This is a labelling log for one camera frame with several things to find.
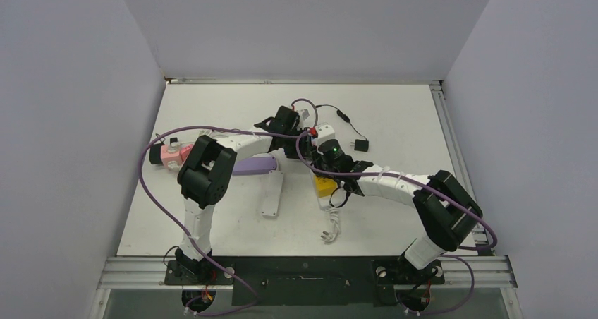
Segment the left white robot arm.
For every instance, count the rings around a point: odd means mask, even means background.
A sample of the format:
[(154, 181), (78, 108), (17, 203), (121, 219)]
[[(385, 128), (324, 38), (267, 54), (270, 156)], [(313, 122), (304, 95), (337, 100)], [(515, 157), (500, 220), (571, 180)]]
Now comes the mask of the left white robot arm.
[(185, 201), (185, 230), (175, 257), (190, 282), (200, 284), (212, 275), (214, 206), (227, 192), (235, 164), (279, 149), (297, 158), (295, 139), (306, 129), (308, 116), (306, 110), (282, 106), (274, 116), (246, 131), (227, 131), (220, 138), (203, 135), (195, 141), (177, 176)]

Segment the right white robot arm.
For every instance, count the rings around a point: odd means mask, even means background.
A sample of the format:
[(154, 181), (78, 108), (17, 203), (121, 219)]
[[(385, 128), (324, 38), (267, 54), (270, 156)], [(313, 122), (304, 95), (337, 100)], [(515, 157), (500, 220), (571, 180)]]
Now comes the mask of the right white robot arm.
[(302, 150), (313, 172), (333, 179), (346, 196), (379, 197), (413, 207), (425, 230), (398, 258), (399, 275), (416, 282), (431, 275), (434, 261), (454, 252), (483, 218), (471, 195), (448, 171), (409, 175), (355, 161), (335, 139)]

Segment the white multi-socket power strip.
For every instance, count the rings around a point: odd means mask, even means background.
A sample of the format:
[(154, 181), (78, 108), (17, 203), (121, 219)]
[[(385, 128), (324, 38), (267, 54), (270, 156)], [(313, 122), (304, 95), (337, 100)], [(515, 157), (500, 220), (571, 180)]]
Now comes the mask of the white multi-socket power strip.
[(311, 174), (311, 176), (312, 176), (312, 185), (313, 185), (313, 188), (314, 188), (315, 198), (316, 198), (316, 201), (317, 201), (317, 204), (318, 204), (320, 210), (327, 211), (327, 210), (331, 209), (331, 206), (330, 206), (329, 202), (331, 200), (332, 195), (329, 196), (329, 197), (318, 198), (316, 196), (315, 185), (314, 185), (314, 176), (317, 176), (317, 175), (316, 174)]

